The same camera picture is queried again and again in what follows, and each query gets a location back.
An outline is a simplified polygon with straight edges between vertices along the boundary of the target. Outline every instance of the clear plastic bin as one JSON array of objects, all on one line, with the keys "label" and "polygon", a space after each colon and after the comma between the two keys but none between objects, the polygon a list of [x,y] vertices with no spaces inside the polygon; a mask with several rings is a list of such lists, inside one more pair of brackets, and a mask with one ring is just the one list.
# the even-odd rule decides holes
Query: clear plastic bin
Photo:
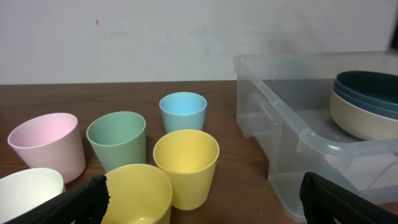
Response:
[{"label": "clear plastic bin", "polygon": [[329,114],[340,72],[397,74],[384,52],[239,55],[237,122],[269,158],[268,183],[286,214],[305,221],[299,198],[304,173],[316,172],[372,203],[398,202],[398,139],[363,141]]}]

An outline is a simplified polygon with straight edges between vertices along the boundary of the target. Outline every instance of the light blue cup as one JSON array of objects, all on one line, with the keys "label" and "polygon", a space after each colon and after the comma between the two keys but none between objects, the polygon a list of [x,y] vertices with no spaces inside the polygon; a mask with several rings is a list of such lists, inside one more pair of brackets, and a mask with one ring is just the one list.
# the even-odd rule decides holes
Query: light blue cup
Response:
[{"label": "light blue cup", "polygon": [[172,93],[159,103],[166,133],[181,129],[202,130],[205,122],[206,99],[196,93]]}]

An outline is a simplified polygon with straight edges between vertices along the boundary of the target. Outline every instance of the plastic cup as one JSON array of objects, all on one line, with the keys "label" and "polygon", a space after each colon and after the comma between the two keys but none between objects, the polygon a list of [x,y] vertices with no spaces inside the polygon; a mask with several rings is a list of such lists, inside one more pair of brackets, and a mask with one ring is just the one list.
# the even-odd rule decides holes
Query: plastic cup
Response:
[{"label": "plastic cup", "polygon": [[8,136],[8,144],[30,168],[58,171],[65,183],[85,169],[77,118],[68,113],[52,113],[19,125]]},{"label": "plastic cup", "polygon": [[87,129],[87,138],[106,172],[135,163],[146,163],[146,122],[134,112],[102,116]]},{"label": "plastic cup", "polygon": [[173,190],[160,169],[131,164],[112,170],[106,178],[111,198],[102,223],[170,223]]},{"label": "plastic cup", "polygon": [[217,141],[203,131],[174,131],[156,143],[154,159],[172,183],[174,207],[192,210],[205,203],[219,154]]},{"label": "plastic cup", "polygon": [[16,218],[63,192],[60,173],[27,169],[0,179],[0,223]]},{"label": "plastic cup", "polygon": [[202,130],[206,99],[196,93],[180,92],[163,97],[159,103],[166,133],[181,129]]}]

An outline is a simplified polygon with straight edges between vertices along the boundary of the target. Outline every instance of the white cup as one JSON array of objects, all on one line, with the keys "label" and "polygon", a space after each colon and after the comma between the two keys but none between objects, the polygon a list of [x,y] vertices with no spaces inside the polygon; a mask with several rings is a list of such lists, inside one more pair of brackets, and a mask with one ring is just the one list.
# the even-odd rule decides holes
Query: white cup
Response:
[{"label": "white cup", "polygon": [[0,179],[0,223],[32,210],[64,189],[61,174],[49,168],[27,169]]}]

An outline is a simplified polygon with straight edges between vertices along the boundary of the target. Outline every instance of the wooden table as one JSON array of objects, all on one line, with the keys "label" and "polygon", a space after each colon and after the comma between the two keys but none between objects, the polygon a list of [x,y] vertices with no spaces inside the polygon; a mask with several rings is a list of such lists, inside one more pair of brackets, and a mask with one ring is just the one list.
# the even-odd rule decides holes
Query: wooden table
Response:
[{"label": "wooden table", "polygon": [[[134,111],[147,121],[147,158],[164,134],[160,99],[176,91],[192,91],[208,100],[204,131],[220,145],[213,185],[200,208],[172,209],[171,223],[297,223],[284,214],[267,183],[266,156],[254,139],[243,137],[236,124],[236,81],[104,83],[0,86],[0,178],[28,167],[7,145],[8,134],[19,124],[47,113],[74,114],[85,148],[87,167],[67,188],[104,170],[85,136],[87,127],[114,111]],[[398,211],[398,205],[385,205]]]}]

